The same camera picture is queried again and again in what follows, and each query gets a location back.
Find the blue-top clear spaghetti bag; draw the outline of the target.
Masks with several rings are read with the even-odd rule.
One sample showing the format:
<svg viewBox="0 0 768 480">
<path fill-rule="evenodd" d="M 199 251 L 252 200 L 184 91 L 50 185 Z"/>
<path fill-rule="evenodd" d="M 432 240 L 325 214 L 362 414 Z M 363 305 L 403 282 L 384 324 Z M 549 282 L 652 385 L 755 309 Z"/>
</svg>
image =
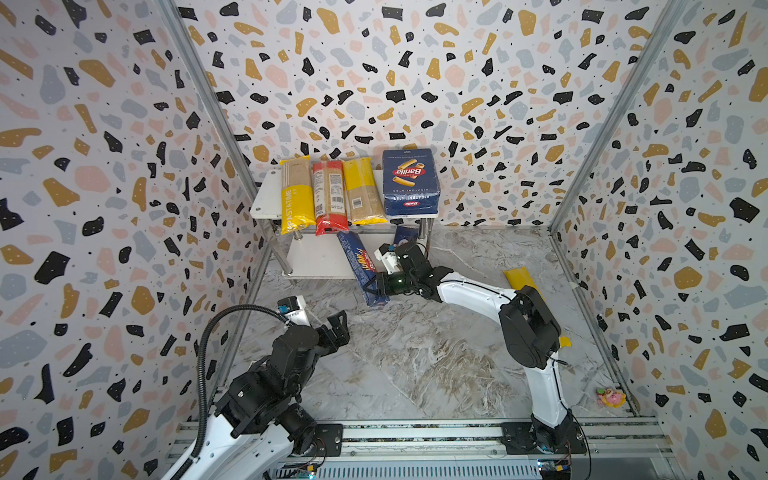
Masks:
<svg viewBox="0 0 768 480">
<path fill-rule="evenodd" d="M 396 228 L 392 245 L 398 247 L 409 242 L 417 242 L 418 239 L 419 229 L 417 227 L 402 224 L 398 225 Z"/>
</svg>

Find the blue Barilla spaghetti box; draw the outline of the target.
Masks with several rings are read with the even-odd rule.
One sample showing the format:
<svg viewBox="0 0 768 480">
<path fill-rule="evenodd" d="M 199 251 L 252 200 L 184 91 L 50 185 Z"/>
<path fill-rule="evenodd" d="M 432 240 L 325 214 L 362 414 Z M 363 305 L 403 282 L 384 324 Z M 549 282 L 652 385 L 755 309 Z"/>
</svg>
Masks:
<svg viewBox="0 0 768 480">
<path fill-rule="evenodd" d="M 336 237 L 352 269 L 353 276 L 361 288 L 366 304 L 369 307 L 387 304 L 389 297 L 379 292 L 378 271 L 360 236 L 355 232 L 346 231 L 338 232 Z"/>
</svg>

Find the yellow-top spaghetti bag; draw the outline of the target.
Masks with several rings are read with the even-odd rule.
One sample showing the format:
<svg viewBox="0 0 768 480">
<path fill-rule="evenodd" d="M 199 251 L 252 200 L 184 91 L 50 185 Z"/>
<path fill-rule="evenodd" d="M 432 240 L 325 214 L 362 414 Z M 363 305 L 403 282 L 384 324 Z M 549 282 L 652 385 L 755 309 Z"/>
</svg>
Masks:
<svg viewBox="0 0 768 480">
<path fill-rule="evenodd" d="M 342 162 L 347 197 L 347 217 L 355 225 L 386 223 L 376 186 L 371 159 L 363 157 Z"/>
</svg>

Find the blue Barilla pasta box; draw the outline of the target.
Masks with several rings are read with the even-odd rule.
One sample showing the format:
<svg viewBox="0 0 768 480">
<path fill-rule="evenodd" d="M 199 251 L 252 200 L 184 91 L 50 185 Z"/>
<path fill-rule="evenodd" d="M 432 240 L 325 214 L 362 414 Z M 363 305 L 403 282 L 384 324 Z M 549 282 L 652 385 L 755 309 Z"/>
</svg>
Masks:
<svg viewBox="0 0 768 480">
<path fill-rule="evenodd" d="M 440 185 L 430 149 L 382 153 L 383 206 L 391 217 L 438 214 Z"/>
</svg>

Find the red spaghetti bag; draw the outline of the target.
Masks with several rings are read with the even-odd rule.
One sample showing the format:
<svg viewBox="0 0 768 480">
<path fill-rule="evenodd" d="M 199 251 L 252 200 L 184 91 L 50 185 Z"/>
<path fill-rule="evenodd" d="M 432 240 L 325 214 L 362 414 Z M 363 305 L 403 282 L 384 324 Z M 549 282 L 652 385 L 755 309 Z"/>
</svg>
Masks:
<svg viewBox="0 0 768 480">
<path fill-rule="evenodd" d="M 312 164 L 315 207 L 315 235 L 346 232 L 345 187 L 342 162 L 321 161 Z"/>
</svg>

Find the yellow Pastatime spaghetti bag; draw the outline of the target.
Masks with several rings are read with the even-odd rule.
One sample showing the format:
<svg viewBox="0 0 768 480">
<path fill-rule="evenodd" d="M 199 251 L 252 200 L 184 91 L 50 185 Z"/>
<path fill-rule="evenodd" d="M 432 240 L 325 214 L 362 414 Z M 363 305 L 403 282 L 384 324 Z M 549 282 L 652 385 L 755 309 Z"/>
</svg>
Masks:
<svg viewBox="0 0 768 480">
<path fill-rule="evenodd" d="M 308 156 L 281 162 L 281 234 L 287 235 L 316 224 L 312 167 Z"/>
</svg>

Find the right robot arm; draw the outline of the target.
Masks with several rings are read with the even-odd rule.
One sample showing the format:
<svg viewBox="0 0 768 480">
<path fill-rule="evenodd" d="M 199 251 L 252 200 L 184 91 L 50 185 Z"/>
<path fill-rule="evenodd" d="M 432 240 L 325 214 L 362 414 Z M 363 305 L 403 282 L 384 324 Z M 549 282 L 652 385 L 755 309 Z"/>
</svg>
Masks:
<svg viewBox="0 0 768 480">
<path fill-rule="evenodd" d="M 561 328 L 538 290 L 530 285 L 494 287 L 444 266 L 433 266 L 415 241 L 383 244 L 375 253 L 386 271 L 367 291 L 379 296 L 417 294 L 464 307 L 499 324 L 506 349 L 525 370 L 532 399 L 532 438 L 553 452 L 573 431 L 559 375 Z"/>
</svg>

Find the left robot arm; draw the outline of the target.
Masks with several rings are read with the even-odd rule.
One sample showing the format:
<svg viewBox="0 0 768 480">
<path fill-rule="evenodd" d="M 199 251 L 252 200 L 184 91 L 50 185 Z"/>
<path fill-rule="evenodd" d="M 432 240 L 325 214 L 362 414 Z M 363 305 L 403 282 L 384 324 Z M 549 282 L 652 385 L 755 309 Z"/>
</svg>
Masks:
<svg viewBox="0 0 768 480">
<path fill-rule="evenodd" d="M 206 349 L 226 316 L 251 310 L 285 324 L 269 355 L 236 377 L 215 402 L 208 400 Z M 282 468 L 313 479 L 329 457 L 339 455 L 343 427 L 320 425 L 304 410 L 301 394 L 318 360 L 348 344 L 345 311 L 313 327 L 259 305 L 236 305 L 206 325 L 198 349 L 199 418 L 192 445 L 166 473 L 168 479 L 269 479 Z"/>
</svg>

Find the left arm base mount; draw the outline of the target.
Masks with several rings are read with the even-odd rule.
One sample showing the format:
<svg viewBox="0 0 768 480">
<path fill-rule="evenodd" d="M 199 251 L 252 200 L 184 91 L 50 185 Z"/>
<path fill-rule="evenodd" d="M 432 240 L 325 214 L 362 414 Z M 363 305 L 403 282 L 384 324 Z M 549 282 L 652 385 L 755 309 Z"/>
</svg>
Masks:
<svg viewBox="0 0 768 480">
<path fill-rule="evenodd" d="M 303 407 L 292 404 L 273 424 L 281 427 L 293 455 L 339 457 L 344 439 L 342 423 L 318 423 Z"/>
</svg>

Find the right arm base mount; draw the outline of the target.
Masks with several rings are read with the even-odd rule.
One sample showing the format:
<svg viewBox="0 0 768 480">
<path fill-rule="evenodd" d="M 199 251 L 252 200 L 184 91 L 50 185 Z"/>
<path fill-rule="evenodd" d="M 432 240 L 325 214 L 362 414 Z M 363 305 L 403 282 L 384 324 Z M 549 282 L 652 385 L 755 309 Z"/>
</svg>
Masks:
<svg viewBox="0 0 768 480">
<path fill-rule="evenodd" d="M 531 417 L 527 422 L 503 422 L 501 431 L 501 443 L 509 455 L 586 454 L 588 450 L 585 436 L 570 410 L 555 427 Z"/>
</svg>

